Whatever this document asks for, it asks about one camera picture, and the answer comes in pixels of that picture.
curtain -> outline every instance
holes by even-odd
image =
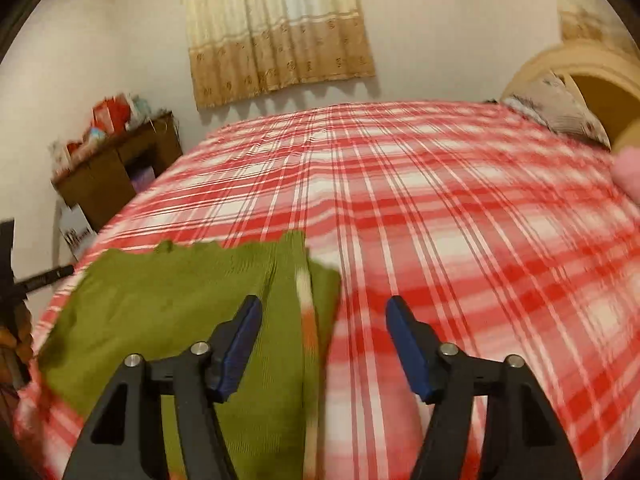
[[[357,0],[183,0],[198,108],[375,75]]]

wooden headboard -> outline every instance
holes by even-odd
[[[502,94],[548,72],[602,122],[612,150],[640,146],[640,60],[592,40],[569,41],[528,61]]]

metal bolt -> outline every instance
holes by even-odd
[[[204,341],[199,341],[191,345],[191,353],[195,355],[206,354],[209,351],[209,345]]]
[[[135,368],[142,362],[142,357],[140,354],[131,354],[125,357],[124,364],[129,368]]]
[[[440,345],[440,352],[442,355],[451,357],[456,355],[459,351],[458,347],[453,343],[443,343]]]
[[[524,359],[516,354],[507,356],[507,364],[511,368],[522,368],[524,366]]]

red plaid bedsheet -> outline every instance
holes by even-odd
[[[349,104],[245,121],[136,197],[79,268],[107,248],[232,246],[302,229],[343,280],[326,368],[327,479],[404,479],[414,466],[429,412],[384,317],[402,294],[469,354],[523,355],[585,479],[602,480],[640,427],[640,211],[610,163],[500,105]],[[79,277],[53,299],[37,346]],[[82,421],[33,372],[16,431],[59,479]],[[476,407],[466,478],[482,441]]]

green cloth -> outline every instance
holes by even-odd
[[[301,269],[311,279],[319,356],[318,348],[315,355],[303,352]],[[247,294],[255,294],[263,304],[256,346],[238,392],[216,412],[239,479],[302,478],[305,427],[318,416],[320,363],[339,288],[339,273],[308,258],[300,232],[231,249],[163,242],[146,254],[108,250],[88,267],[60,313],[38,356],[40,370],[86,418],[128,354],[147,360],[179,354],[209,338]],[[162,420],[170,471],[184,473],[173,397],[162,399]]]

